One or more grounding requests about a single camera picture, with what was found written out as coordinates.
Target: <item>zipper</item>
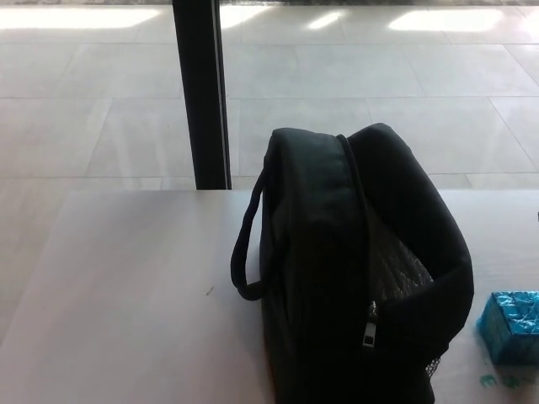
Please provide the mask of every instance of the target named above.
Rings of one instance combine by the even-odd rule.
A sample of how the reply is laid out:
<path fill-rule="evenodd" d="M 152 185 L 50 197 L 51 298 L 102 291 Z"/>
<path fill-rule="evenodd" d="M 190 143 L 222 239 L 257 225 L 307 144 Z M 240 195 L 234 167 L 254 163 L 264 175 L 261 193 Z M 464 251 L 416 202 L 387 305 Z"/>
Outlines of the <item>zipper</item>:
<path fill-rule="evenodd" d="M 363 346 L 374 348 L 376 340 L 376 325 L 378 324 L 378 307 L 376 302 L 372 301 L 369 306 L 369 315 L 365 325 L 365 334 L 363 334 Z"/>
<path fill-rule="evenodd" d="M 352 152 L 352 148 L 350 147 L 350 144 L 348 142 L 348 139 L 344 137 L 343 135 L 338 135 L 337 139 L 340 141 L 344 155 L 346 157 L 346 160 L 349 165 L 350 169 L 350 175 L 352 177 L 352 183 L 355 188 L 355 192 L 357 195 L 358 200 L 358 206 L 360 209 L 360 213 L 367 217 L 366 212 L 366 202 L 365 202 L 365 196 L 363 195 L 363 189 L 361 187 L 361 180 L 360 175 L 357 171 L 357 164 L 355 162 L 354 153 Z M 368 244 L 368 228 L 366 229 L 366 235 L 367 235 L 367 244 Z M 371 268 L 370 268 L 370 260 L 366 260 L 366 279 L 365 279 L 365 293 L 366 296 L 368 296 L 369 301 L 371 302 L 371 305 L 368 307 L 367 312 L 367 322 L 365 325 L 365 333 L 363 334 L 363 346 L 368 348 L 374 348 L 375 340 L 376 340 L 376 326 L 378 324 L 378 307 L 376 306 L 376 302 L 372 298 L 371 290 L 370 290 L 370 284 L 371 284 Z"/>

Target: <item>blue wrapped object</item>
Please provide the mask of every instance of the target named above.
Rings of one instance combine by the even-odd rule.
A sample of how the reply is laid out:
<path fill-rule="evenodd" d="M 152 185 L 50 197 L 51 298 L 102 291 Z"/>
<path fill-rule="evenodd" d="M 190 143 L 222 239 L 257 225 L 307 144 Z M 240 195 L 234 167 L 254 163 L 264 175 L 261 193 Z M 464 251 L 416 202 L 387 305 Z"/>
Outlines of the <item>blue wrapped object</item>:
<path fill-rule="evenodd" d="M 494 364 L 539 365 L 539 291 L 494 292 L 478 330 Z"/>

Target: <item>table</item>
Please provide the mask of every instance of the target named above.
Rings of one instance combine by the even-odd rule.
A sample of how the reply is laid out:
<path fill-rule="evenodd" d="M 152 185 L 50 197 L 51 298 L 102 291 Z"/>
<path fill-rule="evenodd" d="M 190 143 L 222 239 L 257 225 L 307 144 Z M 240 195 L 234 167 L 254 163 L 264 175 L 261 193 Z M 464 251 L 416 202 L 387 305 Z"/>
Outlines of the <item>table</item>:
<path fill-rule="evenodd" d="M 248 197 L 70 194 L 0 348 L 0 402 L 271 403 L 259 303 L 229 275 Z M 534 371 L 494 369 L 473 331 L 490 291 L 539 289 L 539 192 L 443 197 L 472 252 L 476 298 L 433 378 L 437 403 L 539 402 Z"/>

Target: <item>black bag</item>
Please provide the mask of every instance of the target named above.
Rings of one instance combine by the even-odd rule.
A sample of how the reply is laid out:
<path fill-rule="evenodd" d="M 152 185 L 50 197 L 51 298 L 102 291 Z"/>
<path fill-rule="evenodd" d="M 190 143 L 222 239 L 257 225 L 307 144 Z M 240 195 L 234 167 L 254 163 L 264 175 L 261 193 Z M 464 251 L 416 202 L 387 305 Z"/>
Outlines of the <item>black bag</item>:
<path fill-rule="evenodd" d="M 232 254 L 262 298 L 278 404 L 434 402 L 430 376 L 473 297 L 466 243 L 388 126 L 346 139 L 273 132 Z M 260 281 L 248 239 L 264 194 Z"/>

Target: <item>mesh pocket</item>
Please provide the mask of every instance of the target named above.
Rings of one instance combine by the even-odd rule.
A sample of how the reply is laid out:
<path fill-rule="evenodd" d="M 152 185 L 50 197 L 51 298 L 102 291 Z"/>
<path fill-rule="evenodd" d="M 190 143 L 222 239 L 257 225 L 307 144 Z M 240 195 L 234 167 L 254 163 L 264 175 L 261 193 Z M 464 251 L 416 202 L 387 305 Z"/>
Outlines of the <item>mesh pocket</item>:
<path fill-rule="evenodd" d="M 370 269 L 373 297 L 382 303 L 413 295 L 433 282 L 429 271 L 401 240 L 385 225 L 367 204 L 370 238 Z M 434 359 L 426 371 L 431 377 L 440 358 Z"/>

